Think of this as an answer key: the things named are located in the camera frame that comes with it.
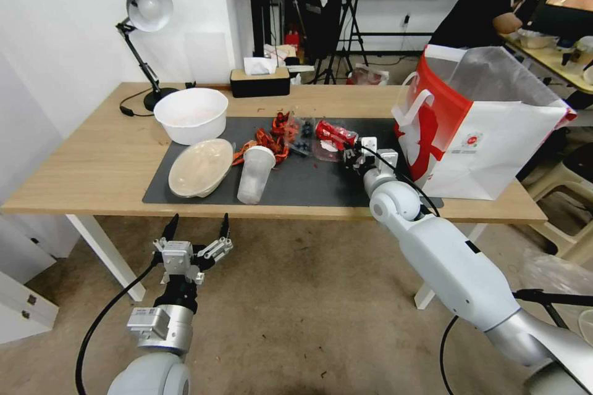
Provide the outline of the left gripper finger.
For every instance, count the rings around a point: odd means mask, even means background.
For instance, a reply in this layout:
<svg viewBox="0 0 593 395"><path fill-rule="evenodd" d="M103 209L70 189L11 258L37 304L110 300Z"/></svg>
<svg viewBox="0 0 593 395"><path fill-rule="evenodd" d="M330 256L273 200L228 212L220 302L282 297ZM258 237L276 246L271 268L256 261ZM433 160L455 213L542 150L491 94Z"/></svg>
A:
<svg viewBox="0 0 593 395"><path fill-rule="evenodd" d="M196 265L199 271L207 271L217 262L222 260L232 250L230 239L229 214L225 213L221 224L218 239L215 239L207 246L201 246L196 253Z"/></svg>
<svg viewBox="0 0 593 395"><path fill-rule="evenodd" d="M153 240L155 251L162 252L167 246L168 242L173 240L178 223L179 214L175 214L169 223L164 227L161 236Z"/></svg>

